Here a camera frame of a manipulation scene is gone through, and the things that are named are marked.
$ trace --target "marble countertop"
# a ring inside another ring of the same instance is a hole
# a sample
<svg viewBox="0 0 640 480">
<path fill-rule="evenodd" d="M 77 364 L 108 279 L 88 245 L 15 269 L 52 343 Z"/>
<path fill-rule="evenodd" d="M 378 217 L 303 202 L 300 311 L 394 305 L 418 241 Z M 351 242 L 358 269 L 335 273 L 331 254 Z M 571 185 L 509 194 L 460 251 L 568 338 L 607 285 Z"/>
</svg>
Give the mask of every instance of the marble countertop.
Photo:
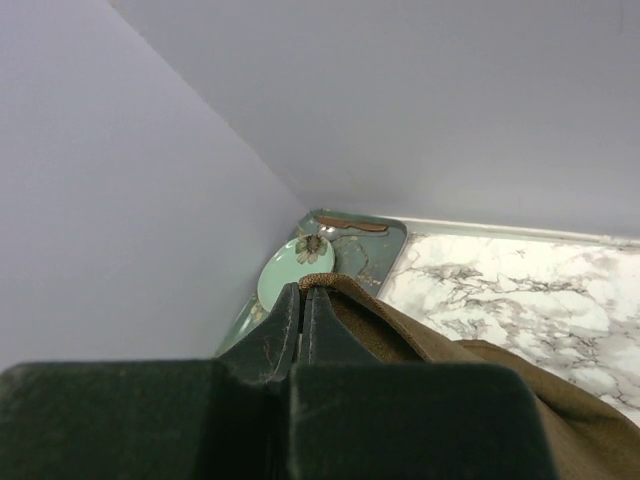
<svg viewBox="0 0 640 480">
<path fill-rule="evenodd" d="M 379 298 L 508 349 L 640 425 L 640 249 L 414 234 Z"/>
</svg>

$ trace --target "spoon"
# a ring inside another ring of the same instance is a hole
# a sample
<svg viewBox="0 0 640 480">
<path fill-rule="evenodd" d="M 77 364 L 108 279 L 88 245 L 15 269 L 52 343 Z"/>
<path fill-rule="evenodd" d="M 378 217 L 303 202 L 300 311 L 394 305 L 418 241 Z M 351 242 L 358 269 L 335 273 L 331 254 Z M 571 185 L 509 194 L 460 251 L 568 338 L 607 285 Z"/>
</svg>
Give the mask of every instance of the spoon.
<svg viewBox="0 0 640 480">
<path fill-rule="evenodd" d="M 327 225 L 320 225 L 318 229 L 318 235 L 322 238 L 326 238 L 330 242 L 340 237 L 385 237 L 389 235 L 389 232 L 360 232 L 360 233 L 344 233 L 340 232 L 336 227 L 328 227 Z"/>
</svg>

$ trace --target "white wall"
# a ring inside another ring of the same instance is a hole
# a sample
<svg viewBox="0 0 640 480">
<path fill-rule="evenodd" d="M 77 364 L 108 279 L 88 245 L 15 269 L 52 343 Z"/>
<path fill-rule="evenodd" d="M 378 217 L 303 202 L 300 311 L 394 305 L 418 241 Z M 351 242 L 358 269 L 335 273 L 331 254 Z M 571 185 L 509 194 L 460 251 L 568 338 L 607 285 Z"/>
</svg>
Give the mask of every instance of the white wall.
<svg viewBox="0 0 640 480">
<path fill-rule="evenodd" d="M 213 354 L 304 207 L 105 2 L 0 5 L 0 370 Z"/>
<path fill-rule="evenodd" d="M 640 236 L 640 2 L 112 2 L 308 205 Z"/>
</svg>

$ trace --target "wooden handle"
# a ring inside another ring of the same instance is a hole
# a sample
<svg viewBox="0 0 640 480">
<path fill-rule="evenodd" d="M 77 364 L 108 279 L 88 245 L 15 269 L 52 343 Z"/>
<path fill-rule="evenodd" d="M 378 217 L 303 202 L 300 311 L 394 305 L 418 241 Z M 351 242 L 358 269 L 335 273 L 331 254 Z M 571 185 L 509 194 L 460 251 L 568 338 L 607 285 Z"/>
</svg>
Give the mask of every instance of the wooden handle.
<svg viewBox="0 0 640 480">
<path fill-rule="evenodd" d="M 363 232 L 386 232 L 389 227 L 378 223 L 354 222 L 351 220 L 343 220 L 341 218 L 332 217 L 315 217 L 316 222 L 322 223 L 328 227 L 336 228 L 357 228 Z"/>
</svg>

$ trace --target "gray tray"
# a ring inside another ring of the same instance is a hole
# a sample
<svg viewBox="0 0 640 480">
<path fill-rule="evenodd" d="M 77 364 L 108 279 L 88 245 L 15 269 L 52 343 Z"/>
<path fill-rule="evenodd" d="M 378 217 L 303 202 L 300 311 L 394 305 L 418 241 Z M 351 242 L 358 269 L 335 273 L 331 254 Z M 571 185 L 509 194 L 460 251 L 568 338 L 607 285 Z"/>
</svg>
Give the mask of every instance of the gray tray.
<svg viewBox="0 0 640 480">
<path fill-rule="evenodd" d="M 354 234 L 362 233 L 362 231 L 354 228 L 338 229 L 340 233 L 345 235 L 331 242 L 336 255 L 334 272 L 349 275 L 368 293 L 376 296 L 407 240 L 407 227 L 404 223 L 382 217 L 354 215 L 331 210 L 312 210 L 298 222 L 289 239 L 316 233 L 320 224 L 315 217 L 375 223 L 388 227 L 388 235 L 382 237 L 357 236 Z M 258 295 L 254 292 L 231 325 L 216 355 L 222 354 L 251 332 L 266 316 L 267 312 L 260 305 Z"/>
</svg>

